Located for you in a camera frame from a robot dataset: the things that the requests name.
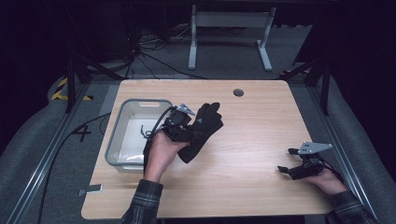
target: metal frame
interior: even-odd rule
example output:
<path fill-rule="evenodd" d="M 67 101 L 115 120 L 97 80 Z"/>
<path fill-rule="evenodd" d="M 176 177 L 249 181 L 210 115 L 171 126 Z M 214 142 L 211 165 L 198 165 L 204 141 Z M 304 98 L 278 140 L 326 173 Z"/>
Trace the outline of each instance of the metal frame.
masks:
<path fill-rule="evenodd" d="M 260 55 L 262 56 L 262 63 L 264 65 L 265 71 L 272 71 L 272 66 L 265 49 L 265 44 L 271 30 L 275 12 L 275 7 L 272 7 L 269 12 L 197 12 L 196 5 L 193 5 L 191 13 L 191 47 L 189 69 L 195 69 L 197 54 L 196 29 L 198 26 L 251 27 L 264 29 L 262 39 L 257 40 L 257 47 L 259 49 Z"/>
<path fill-rule="evenodd" d="M 64 132 L 66 131 L 71 119 L 75 115 L 79 103 L 82 101 L 82 98 L 85 96 L 87 90 L 89 88 L 88 84 L 81 84 L 75 105 L 71 108 L 69 113 L 65 113 L 64 117 L 61 120 L 61 124 L 59 125 L 55 135 L 53 135 L 47 150 L 45 151 L 41 161 L 35 168 L 32 173 L 32 176 L 26 185 L 21 197 L 19 198 L 17 204 L 11 212 L 11 215 L 7 219 L 7 223 L 22 223 L 23 217 L 29 208 L 35 194 L 44 178 L 46 177 L 48 171 L 50 170 L 50 165 L 55 160 L 57 151 L 59 150 L 59 146 L 62 143 L 62 139 L 64 138 Z"/>
<path fill-rule="evenodd" d="M 367 194 L 364 191 L 363 186 L 361 185 L 361 181 L 357 176 L 355 169 L 352 166 L 352 163 L 350 162 L 349 158 L 347 157 L 347 154 L 345 153 L 341 140 L 338 138 L 338 135 L 334 127 L 332 126 L 332 122 L 330 121 L 329 116 L 325 115 L 324 112 L 322 111 L 321 102 L 319 100 L 318 93 L 315 91 L 313 87 L 308 87 L 307 89 L 308 89 L 308 94 L 312 102 L 316 106 L 316 110 L 323 121 L 326 131 L 328 132 L 330 138 L 332 139 L 335 157 L 340 163 L 340 167 L 343 170 L 342 173 L 345 175 L 347 185 L 355 193 L 355 195 L 359 198 L 359 200 L 368 208 L 368 210 L 373 214 L 373 216 L 377 218 L 377 216 L 375 215 L 374 208 L 372 207 L 367 197 Z"/>

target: shirt sleeve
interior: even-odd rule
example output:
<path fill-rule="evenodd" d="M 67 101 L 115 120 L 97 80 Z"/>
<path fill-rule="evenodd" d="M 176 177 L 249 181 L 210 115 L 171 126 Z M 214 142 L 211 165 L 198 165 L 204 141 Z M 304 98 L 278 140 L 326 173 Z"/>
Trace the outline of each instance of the shirt sleeve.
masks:
<path fill-rule="evenodd" d="M 158 207 L 163 185 L 141 179 L 132 198 L 131 205 L 121 219 L 123 224 L 157 223 Z"/>
<path fill-rule="evenodd" d="M 330 203 L 343 224 L 379 223 L 350 190 L 333 195 Z"/>

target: black glove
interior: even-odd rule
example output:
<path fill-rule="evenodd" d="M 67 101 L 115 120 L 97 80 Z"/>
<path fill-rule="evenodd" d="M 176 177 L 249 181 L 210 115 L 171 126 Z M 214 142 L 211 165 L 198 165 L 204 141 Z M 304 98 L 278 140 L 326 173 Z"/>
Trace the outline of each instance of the black glove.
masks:
<path fill-rule="evenodd" d="M 177 154 L 186 163 L 189 163 L 198 154 L 209 137 L 223 126 L 221 115 L 218 113 L 219 103 L 204 104 L 198 110 L 195 121 L 187 127 L 194 138 L 190 144 L 183 147 Z"/>

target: black cable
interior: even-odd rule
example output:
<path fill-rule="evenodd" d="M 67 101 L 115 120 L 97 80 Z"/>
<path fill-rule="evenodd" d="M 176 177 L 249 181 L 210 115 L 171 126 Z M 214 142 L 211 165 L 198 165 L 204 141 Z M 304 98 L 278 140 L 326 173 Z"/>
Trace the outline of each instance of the black cable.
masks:
<path fill-rule="evenodd" d="M 186 75 L 186 76 L 190 76 L 190 77 L 198 77 L 198 78 L 201 78 L 201 79 L 208 79 L 207 77 L 200 77 L 200 76 L 196 76 L 196 75 L 193 75 L 193 74 L 181 72 L 181 71 L 177 70 L 176 68 L 172 67 L 171 65 L 169 65 L 169 64 L 167 64 L 167 63 L 163 63 L 163 62 L 161 62 L 160 60 L 158 60 L 158 59 L 156 59 L 156 58 L 154 58 L 154 57 L 148 55 L 147 53 L 144 53 L 144 52 L 140 52 L 140 53 L 143 54 L 143 55 L 145 55 L 145 56 L 148 56 L 150 59 L 152 59 L 152 60 L 154 60 L 154 61 L 157 61 L 157 62 L 159 62 L 159 63 L 162 63 L 163 65 L 165 65 L 165 66 L 171 68 L 172 70 L 174 70 L 174 71 L 176 71 L 176 72 L 179 72 L 180 74 L 183 74 L 183 75 Z"/>
<path fill-rule="evenodd" d="M 142 38 L 144 37 L 144 36 L 150 36 L 151 34 L 145 34 L 145 35 L 142 35 Z M 139 42 L 139 46 L 140 46 L 140 49 L 141 50 L 145 50 L 145 51 L 154 51 L 154 50 L 158 50 L 158 48 L 159 47 L 161 47 L 161 44 L 162 43 L 164 43 L 164 41 L 162 41 L 161 39 L 159 39 L 158 37 L 156 37 L 156 35 L 152 35 L 153 37 L 152 38 L 145 38 L 145 39 L 143 39 L 142 40 L 142 38 L 140 39 L 141 41 Z M 155 46 L 154 47 L 152 47 L 152 48 L 147 48 L 147 47 L 143 47 L 142 45 L 145 45 L 145 44 L 150 44 L 150 43 L 153 43 L 153 44 L 155 44 Z"/>
<path fill-rule="evenodd" d="M 142 22 L 138 7 L 132 3 L 118 3 L 118 5 L 130 51 L 138 55 L 140 52 L 138 40 L 142 37 Z"/>
<path fill-rule="evenodd" d="M 152 140 L 152 138 L 154 137 L 155 133 L 156 133 L 156 129 L 158 127 L 158 125 L 160 124 L 161 120 L 163 120 L 163 117 L 171 110 L 174 110 L 176 107 L 175 106 L 169 106 L 167 109 L 165 109 L 165 111 L 163 111 L 163 113 L 161 114 L 161 116 L 158 118 L 157 122 L 155 123 L 154 127 L 152 128 L 149 136 L 145 136 L 145 138 L 149 140 Z"/>
<path fill-rule="evenodd" d="M 99 131 L 100 131 L 100 133 L 102 133 L 103 135 L 105 135 L 105 132 L 102 131 L 102 124 L 103 124 L 103 121 L 105 121 L 105 119 L 108 118 L 109 116 L 110 116 L 110 113 L 108 113 L 107 116 L 105 116 L 105 117 L 102 119 L 102 121 L 100 121 L 100 124 L 99 124 Z"/>
<path fill-rule="evenodd" d="M 132 78 L 130 79 L 134 79 L 134 70 L 132 70 L 131 74 L 132 74 Z"/>
<path fill-rule="evenodd" d="M 59 147 L 56 149 L 55 156 L 53 157 L 53 160 L 52 160 L 52 162 L 50 163 L 50 165 L 49 165 L 49 170 L 48 170 L 48 172 L 47 172 L 46 182 L 45 182 L 44 191 L 43 191 L 43 197 L 41 198 L 40 209 L 39 209 L 39 212 L 38 212 L 37 224 L 40 224 L 40 223 L 41 223 L 41 215 L 42 215 L 42 213 L 43 213 L 44 201 L 45 201 L 45 199 L 46 199 L 47 188 L 48 188 L 48 185 L 49 185 L 49 182 L 50 182 L 50 173 L 51 173 L 51 171 L 52 171 L 53 164 L 55 163 L 55 160 L 56 160 L 56 158 L 58 157 L 59 152 L 61 151 L 62 146 L 64 145 L 64 143 L 66 142 L 66 140 L 70 137 L 70 135 L 72 135 L 73 133 L 75 133 L 75 132 L 77 132 L 78 130 L 82 129 L 83 127 L 85 127 L 85 125 L 87 125 L 87 124 L 89 124 L 89 123 L 91 123 L 91 122 L 93 122 L 93 121 L 95 121 L 95 120 L 97 120 L 97 119 L 100 119 L 100 118 L 109 116 L 110 114 L 111 114 L 111 113 L 104 114 L 104 115 L 99 116 L 99 117 L 97 117 L 97 118 L 95 118 L 95 119 L 90 119 L 90 120 L 84 122 L 83 124 L 79 125 L 76 129 L 74 129 L 70 134 L 68 134 L 68 135 L 66 136 L 66 138 L 62 141 L 62 143 L 61 143 L 61 144 L 59 145 Z"/>
<path fill-rule="evenodd" d="M 324 159 L 322 159 L 322 160 L 323 161 L 321 163 L 322 163 L 323 167 L 332 171 L 332 173 L 341 181 L 341 183 L 344 184 L 344 178 L 341 176 L 341 174 L 338 171 L 336 171 L 334 169 L 334 167 L 332 167 L 332 165 L 329 164 L 327 161 L 325 161 Z"/>
<path fill-rule="evenodd" d="M 104 66 L 102 66 L 99 63 L 95 63 L 93 61 L 91 61 L 90 59 L 83 57 L 83 56 L 78 56 L 84 63 L 88 63 L 90 64 L 92 67 L 94 67 L 95 69 L 97 69 L 98 71 L 100 71 L 103 74 L 106 74 L 108 77 L 111 77 L 113 79 L 116 80 L 125 80 L 127 78 L 119 76 L 118 74 L 108 70 L 107 68 L 105 68 Z"/>
<path fill-rule="evenodd" d="M 114 66 L 114 67 L 109 67 L 109 68 L 106 67 L 106 69 L 108 69 L 108 70 L 110 70 L 112 72 L 119 72 L 120 70 L 128 67 L 133 61 L 134 61 L 133 59 L 130 59 L 130 60 L 126 61 L 123 64 L 120 64 L 120 65 L 117 65 L 117 66 Z M 97 69 L 88 68 L 88 70 L 94 75 L 103 74 L 103 72 L 101 72 L 101 71 L 99 71 Z"/>
<path fill-rule="evenodd" d="M 132 64 L 132 62 L 130 62 L 130 63 L 128 64 L 128 67 L 127 67 L 126 73 L 125 73 L 125 77 L 128 77 L 129 70 L 131 69 L 131 64 Z"/>
<path fill-rule="evenodd" d="M 149 138 L 149 136 L 151 135 L 151 131 L 145 131 L 145 132 L 143 132 L 143 124 L 142 124 L 142 126 L 140 127 L 140 134 L 142 134 L 142 136 L 143 136 L 144 138 Z"/>
<path fill-rule="evenodd" d="M 246 28 L 240 28 L 240 29 L 241 29 L 241 30 L 238 31 L 238 32 L 233 32 L 233 30 L 236 30 L 236 28 L 231 28 L 231 29 L 226 28 L 226 29 L 219 29 L 219 30 L 222 31 L 222 32 L 231 34 L 231 35 L 240 35 L 240 34 L 244 33 L 244 31 L 245 31 Z"/>
<path fill-rule="evenodd" d="M 141 46 L 142 44 L 148 44 L 148 43 L 155 42 L 155 47 L 153 47 L 153 48 L 141 47 L 141 49 L 144 50 L 144 51 L 160 50 L 160 49 L 163 49 L 163 48 L 165 48 L 165 47 L 167 47 L 167 46 L 169 46 L 169 45 L 171 45 L 173 43 L 177 43 L 177 42 L 181 41 L 182 39 L 185 39 L 186 31 L 189 30 L 189 29 L 190 29 L 190 27 L 184 28 L 181 31 L 181 33 L 179 33 L 176 36 L 169 37 L 169 39 L 166 40 L 166 41 L 163 41 L 163 40 L 161 40 L 161 39 L 159 39 L 157 37 L 157 38 L 151 38 L 151 39 L 146 40 L 146 41 L 142 41 L 139 44 Z"/>
<path fill-rule="evenodd" d="M 150 73 L 155 77 L 155 78 L 157 78 L 158 80 L 160 80 L 158 77 L 156 77 L 155 75 L 154 75 L 154 73 L 152 72 L 152 70 L 145 64 L 145 62 L 143 62 L 143 60 L 141 60 L 141 59 L 139 59 L 139 57 L 136 57 L 143 65 L 145 65 L 145 67 L 150 71 Z"/>
<path fill-rule="evenodd" d="M 76 24 L 75 20 L 73 19 L 72 15 L 70 14 L 70 11 L 69 11 L 69 9 L 67 8 L 66 3 L 65 3 L 64 1 L 62 1 L 62 4 L 63 4 L 63 7 L 64 7 L 64 10 L 65 10 L 66 13 L 67 13 L 67 16 L 70 18 L 70 21 L 73 23 L 73 25 L 74 25 L 76 31 L 78 32 L 78 35 L 81 37 L 82 41 L 84 42 L 85 47 L 87 48 L 88 52 L 89 52 L 89 53 L 91 54 L 91 56 L 97 61 L 97 59 L 95 58 L 95 55 L 94 55 L 93 52 L 91 51 L 90 46 L 88 45 L 87 40 L 84 38 L 84 35 L 82 34 L 82 32 L 78 29 L 77 24 Z"/>

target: metal bracket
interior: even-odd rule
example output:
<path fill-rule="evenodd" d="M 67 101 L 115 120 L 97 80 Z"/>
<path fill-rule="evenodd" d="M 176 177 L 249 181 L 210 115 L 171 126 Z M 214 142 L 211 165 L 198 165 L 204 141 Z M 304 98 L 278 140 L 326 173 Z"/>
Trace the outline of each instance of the metal bracket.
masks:
<path fill-rule="evenodd" d="M 183 112 L 183 113 L 185 113 L 185 114 L 190 114 L 190 115 L 195 116 L 195 113 L 192 112 L 192 111 L 189 109 L 189 107 L 186 106 L 185 104 L 179 105 L 179 106 L 176 108 L 176 110 L 178 110 L 178 111 L 180 111 L 180 112 Z"/>
<path fill-rule="evenodd" d="M 97 193 L 97 192 L 102 192 L 103 190 L 103 185 L 98 184 L 98 185 L 89 185 L 86 189 L 79 189 L 77 196 L 84 196 L 87 193 Z"/>
<path fill-rule="evenodd" d="M 304 142 L 298 150 L 299 155 L 309 155 L 332 148 L 332 144 Z"/>

